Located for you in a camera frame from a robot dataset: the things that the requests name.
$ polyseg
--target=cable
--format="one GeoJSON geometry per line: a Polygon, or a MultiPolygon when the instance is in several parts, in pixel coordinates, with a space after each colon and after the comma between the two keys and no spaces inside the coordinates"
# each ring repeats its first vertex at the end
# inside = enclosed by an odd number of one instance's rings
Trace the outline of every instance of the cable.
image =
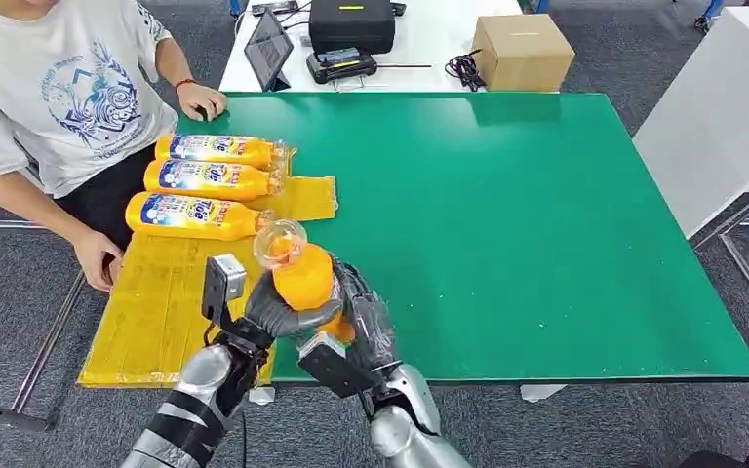
{"type": "Polygon", "coordinates": [[[473,93],[478,91],[478,88],[487,86],[487,83],[479,76],[478,66],[475,64],[475,59],[472,58],[479,52],[481,52],[481,49],[472,51],[465,56],[457,56],[444,67],[448,75],[460,80],[460,86],[468,86],[473,93]]]}
{"type": "Polygon", "coordinates": [[[416,64],[388,63],[385,65],[379,64],[377,68],[432,68],[432,65],[428,63],[416,63],[416,64]]]}
{"type": "Polygon", "coordinates": [[[248,467],[248,431],[245,423],[245,410],[240,409],[240,416],[243,420],[243,468],[248,467]]]}
{"type": "Polygon", "coordinates": [[[211,331],[214,329],[214,322],[211,322],[208,327],[205,329],[205,332],[202,333],[202,342],[205,343],[206,346],[211,346],[211,331]]]}
{"type": "Polygon", "coordinates": [[[237,20],[234,21],[234,42],[237,41],[237,33],[240,31],[240,24],[243,23],[244,14],[245,14],[245,11],[240,12],[240,15],[237,17],[237,20]]]}
{"type": "Polygon", "coordinates": [[[297,7],[297,9],[296,9],[296,10],[294,10],[294,11],[293,11],[293,12],[292,12],[292,13],[291,13],[290,15],[288,15],[288,16],[287,16],[287,17],[285,17],[285,18],[283,18],[283,19],[282,19],[282,20],[280,21],[280,24],[282,24],[282,23],[284,23],[284,22],[286,22],[286,21],[290,20],[290,19],[291,19],[291,18],[292,18],[292,17],[294,16],[294,15],[296,15],[297,13],[301,13],[301,12],[302,12],[302,9],[303,9],[303,8],[305,8],[305,7],[307,7],[307,6],[309,6],[309,5],[311,5],[311,2],[305,2],[305,4],[304,4],[303,6],[301,6],[301,7],[297,7]]]}
{"type": "Polygon", "coordinates": [[[308,21],[300,21],[300,22],[296,22],[294,24],[289,24],[288,26],[283,26],[283,30],[288,31],[290,28],[295,27],[295,26],[299,26],[301,24],[308,24],[308,21]]]}

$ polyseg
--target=bottle label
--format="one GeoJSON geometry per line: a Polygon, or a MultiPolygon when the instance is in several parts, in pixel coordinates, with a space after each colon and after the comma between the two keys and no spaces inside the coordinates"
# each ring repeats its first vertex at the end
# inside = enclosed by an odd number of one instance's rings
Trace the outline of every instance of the bottle label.
{"type": "Polygon", "coordinates": [[[142,205],[141,221],[145,224],[172,227],[213,224],[222,226],[229,202],[176,195],[151,194],[142,205]]]}
{"type": "Polygon", "coordinates": [[[242,156],[246,141],[235,136],[174,135],[171,157],[204,161],[211,157],[242,156]]]}
{"type": "Polygon", "coordinates": [[[205,184],[234,186],[240,178],[240,166],[225,163],[198,163],[167,160],[159,170],[159,186],[197,189],[205,184]]]}

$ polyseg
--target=red bracelet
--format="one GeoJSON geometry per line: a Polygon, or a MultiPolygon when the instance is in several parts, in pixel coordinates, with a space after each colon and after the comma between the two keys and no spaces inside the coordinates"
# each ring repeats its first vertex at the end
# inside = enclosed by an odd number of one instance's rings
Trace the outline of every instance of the red bracelet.
{"type": "Polygon", "coordinates": [[[179,92],[179,87],[182,86],[182,85],[186,85],[188,83],[196,84],[196,80],[194,80],[193,78],[185,78],[184,80],[182,80],[182,81],[180,81],[180,82],[178,82],[178,83],[176,83],[174,85],[174,92],[178,93],[179,92]]]}

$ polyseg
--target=robotic hand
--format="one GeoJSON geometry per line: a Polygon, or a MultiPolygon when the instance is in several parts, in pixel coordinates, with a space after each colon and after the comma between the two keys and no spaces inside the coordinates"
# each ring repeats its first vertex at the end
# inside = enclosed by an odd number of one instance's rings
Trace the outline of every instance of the robotic hand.
{"type": "Polygon", "coordinates": [[[326,324],[340,307],[355,331],[348,350],[321,332],[299,347],[299,365],[341,398],[359,396],[374,447],[390,466],[470,467],[441,437],[426,380],[398,359],[383,301],[353,266],[335,259],[334,271],[343,301],[295,312],[265,273],[249,296],[245,317],[232,321],[226,303],[242,295],[245,269],[232,255],[209,258],[203,315],[220,332],[185,364],[122,468],[204,468],[232,428],[230,418],[254,386],[274,339],[326,324]]]}

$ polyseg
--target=yellow bottle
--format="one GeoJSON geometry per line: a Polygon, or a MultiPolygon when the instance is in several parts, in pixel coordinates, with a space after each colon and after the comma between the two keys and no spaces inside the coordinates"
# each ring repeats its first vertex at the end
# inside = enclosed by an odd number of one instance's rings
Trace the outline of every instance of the yellow bottle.
{"type": "MultiPolygon", "coordinates": [[[[309,244],[305,230],[296,222],[278,220],[265,226],[254,239],[254,256],[260,265],[271,270],[277,292],[296,311],[314,309],[340,297],[332,258],[320,247],[309,244]]],[[[342,314],[318,331],[343,343],[354,339],[354,329],[342,314]]]]}
{"type": "Polygon", "coordinates": [[[295,150],[282,140],[250,136],[166,134],[156,140],[156,159],[237,163],[257,169],[285,169],[295,150]]]}
{"type": "Polygon", "coordinates": [[[152,161],[144,172],[151,192],[248,202],[280,191],[279,171],[264,173],[244,164],[165,159],[152,161]]]}
{"type": "Polygon", "coordinates": [[[141,192],[125,210],[134,232],[164,237],[235,241],[271,222],[270,210],[256,212],[236,202],[141,192]]]}

